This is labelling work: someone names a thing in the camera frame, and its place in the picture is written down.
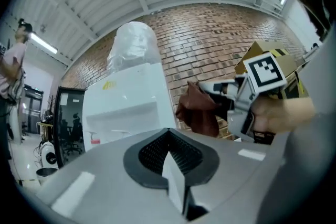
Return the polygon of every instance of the white floor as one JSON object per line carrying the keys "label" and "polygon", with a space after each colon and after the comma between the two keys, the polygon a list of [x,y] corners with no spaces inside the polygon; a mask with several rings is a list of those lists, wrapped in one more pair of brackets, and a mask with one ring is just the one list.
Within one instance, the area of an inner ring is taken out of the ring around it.
{"label": "white floor", "polygon": [[21,145],[10,141],[9,151],[12,159],[8,162],[14,178],[23,187],[36,192],[40,187],[36,176],[36,171],[40,169],[40,164],[37,159],[37,151],[34,151],[34,149],[39,146],[41,138],[37,134],[29,134],[24,136],[24,139]]}

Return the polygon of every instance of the cardboard box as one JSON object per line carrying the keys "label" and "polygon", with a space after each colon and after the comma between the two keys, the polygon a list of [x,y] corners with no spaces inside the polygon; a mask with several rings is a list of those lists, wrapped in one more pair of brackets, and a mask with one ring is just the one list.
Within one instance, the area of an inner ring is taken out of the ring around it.
{"label": "cardboard box", "polygon": [[306,63],[299,66],[293,73],[286,77],[287,85],[278,93],[270,95],[275,99],[291,99],[308,97],[307,89],[303,86],[302,81],[299,79],[298,73],[303,69]]}
{"label": "cardboard box", "polygon": [[244,60],[261,55],[265,52],[270,52],[274,55],[285,77],[289,76],[296,70],[297,65],[294,58],[289,55],[288,51],[281,42],[258,40],[253,42],[252,46],[235,66],[236,73],[243,74],[246,72],[243,63]]}

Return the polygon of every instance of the brick wall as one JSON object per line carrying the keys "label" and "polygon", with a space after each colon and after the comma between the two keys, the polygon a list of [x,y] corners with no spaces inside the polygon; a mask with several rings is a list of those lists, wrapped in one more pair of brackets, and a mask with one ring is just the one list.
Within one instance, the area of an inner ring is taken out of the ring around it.
{"label": "brick wall", "polygon": [[[280,20],[233,5],[194,4],[165,9],[137,19],[156,33],[163,69],[175,104],[187,81],[226,79],[254,40],[282,42],[297,61],[305,53],[293,32]],[[62,86],[87,88],[106,76],[107,56],[116,31],[100,39],[69,69]],[[220,136],[228,135],[219,120]]]}

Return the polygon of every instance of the brown leather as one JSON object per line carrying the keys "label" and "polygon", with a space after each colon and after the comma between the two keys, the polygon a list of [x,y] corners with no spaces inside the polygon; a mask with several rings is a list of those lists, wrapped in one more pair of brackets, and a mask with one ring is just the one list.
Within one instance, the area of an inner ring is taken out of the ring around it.
{"label": "brown leather", "polygon": [[217,137],[219,126],[216,110],[220,107],[221,104],[216,104],[197,83],[188,81],[188,89],[181,95],[175,115],[190,126],[193,132]]}

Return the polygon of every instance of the white plastic bag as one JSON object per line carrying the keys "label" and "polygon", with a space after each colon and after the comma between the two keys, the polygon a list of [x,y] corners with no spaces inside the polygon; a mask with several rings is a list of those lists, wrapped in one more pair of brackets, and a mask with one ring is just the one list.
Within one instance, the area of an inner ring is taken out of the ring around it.
{"label": "white plastic bag", "polygon": [[141,22],[130,22],[119,27],[107,58],[108,74],[143,63],[159,62],[161,56],[152,28]]}

